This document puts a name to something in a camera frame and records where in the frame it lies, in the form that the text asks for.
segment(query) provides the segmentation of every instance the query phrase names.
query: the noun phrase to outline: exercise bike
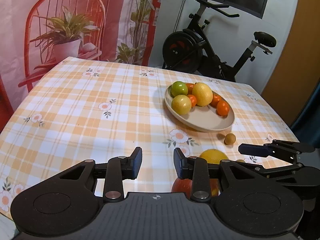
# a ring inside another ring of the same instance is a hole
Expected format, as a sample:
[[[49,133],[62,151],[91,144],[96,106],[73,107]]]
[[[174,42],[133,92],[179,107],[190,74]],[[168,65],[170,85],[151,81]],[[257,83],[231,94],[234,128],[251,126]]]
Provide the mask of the exercise bike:
[[[200,3],[200,8],[196,14],[190,14],[191,22],[188,28],[170,34],[164,41],[162,54],[164,59],[163,68],[176,70],[185,73],[199,71],[202,75],[227,81],[235,82],[235,76],[244,63],[250,58],[255,59],[252,53],[256,47],[263,49],[265,54],[272,54],[266,47],[276,46],[276,39],[264,32],[255,32],[251,45],[244,51],[236,64],[231,67],[226,62],[221,62],[214,53],[203,29],[210,22],[204,21],[204,25],[199,25],[199,20],[206,8],[211,8],[227,17],[239,17],[239,14],[228,14],[221,8],[228,8],[225,4],[212,4],[207,0],[196,0]]]

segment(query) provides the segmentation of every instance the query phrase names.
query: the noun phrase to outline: pink backdrop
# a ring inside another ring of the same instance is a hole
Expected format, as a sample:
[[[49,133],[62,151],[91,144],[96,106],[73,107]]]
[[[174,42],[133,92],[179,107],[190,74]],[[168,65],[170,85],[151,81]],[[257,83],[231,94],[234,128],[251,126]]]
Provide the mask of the pink backdrop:
[[[18,88],[18,84],[26,78],[24,60],[26,20],[30,10],[38,1],[0,0],[2,5],[0,75],[14,110],[28,94],[27,86]],[[99,59],[147,65],[161,0],[101,0],[101,2],[105,8],[106,18]],[[39,15],[46,17],[46,14],[47,11],[39,7]],[[34,39],[36,35],[35,27],[31,27],[30,39]],[[37,71],[34,67],[41,63],[38,50],[31,45],[30,43],[30,74]]]

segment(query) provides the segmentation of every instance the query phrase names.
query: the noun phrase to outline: green apple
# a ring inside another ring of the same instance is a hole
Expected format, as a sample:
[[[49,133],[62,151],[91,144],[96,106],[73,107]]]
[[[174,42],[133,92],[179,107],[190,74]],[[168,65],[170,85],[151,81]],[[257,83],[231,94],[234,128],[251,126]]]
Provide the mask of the green apple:
[[[188,94],[188,87],[187,85],[182,81],[176,81],[171,86],[171,94],[173,97],[176,97],[178,95],[187,95]]]

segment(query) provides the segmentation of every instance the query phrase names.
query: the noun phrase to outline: bike handlebar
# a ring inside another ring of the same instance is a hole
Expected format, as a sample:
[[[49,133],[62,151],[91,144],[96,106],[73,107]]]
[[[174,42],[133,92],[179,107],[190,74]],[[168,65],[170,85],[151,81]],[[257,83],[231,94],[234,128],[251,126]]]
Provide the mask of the bike handlebar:
[[[240,15],[239,14],[228,14],[224,11],[221,11],[219,8],[228,8],[229,5],[227,4],[213,4],[213,3],[210,3],[208,2],[207,0],[196,0],[197,2],[199,2],[200,4],[203,4],[204,6],[206,7],[209,7],[221,14],[223,14],[224,16],[227,16],[227,17],[230,17],[230,18],[234,18],[234,17],[239,17]]]

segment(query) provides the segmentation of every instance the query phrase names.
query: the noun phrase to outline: red wheel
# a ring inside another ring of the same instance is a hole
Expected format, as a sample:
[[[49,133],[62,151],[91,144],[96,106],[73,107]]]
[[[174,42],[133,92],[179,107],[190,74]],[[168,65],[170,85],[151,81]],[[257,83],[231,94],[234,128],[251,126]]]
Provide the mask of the red wheel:
[[[172,70],[193,73],[199,67],[202,58],[202,49],[194,51],[196,40],[185,32],[175,32],[170,34],[164,41],[162,54],[164,63],[168,67],[176,65]]]

